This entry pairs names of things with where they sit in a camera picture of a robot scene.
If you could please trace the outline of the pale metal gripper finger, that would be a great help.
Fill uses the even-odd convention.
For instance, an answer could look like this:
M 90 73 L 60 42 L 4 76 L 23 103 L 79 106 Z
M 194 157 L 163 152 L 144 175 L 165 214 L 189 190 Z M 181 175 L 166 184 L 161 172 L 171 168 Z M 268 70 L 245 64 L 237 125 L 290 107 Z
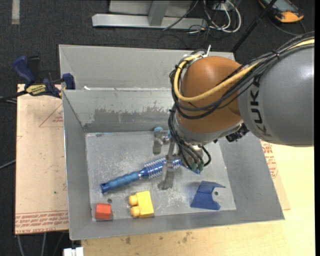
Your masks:
M 156 127 L 153 130 L 153 146 L 152 151 L 154 155 L 159 155 L 163 145 L 171 147 L 173 143 L 170 130 L 165 130 L 162 127 Z
M 162 166 L 160 189 L 169 189 L 173 187 L 176 171 L 174 167 L 174 158 L 171 155 L 167 155 L 165 159 L 166 160 Z

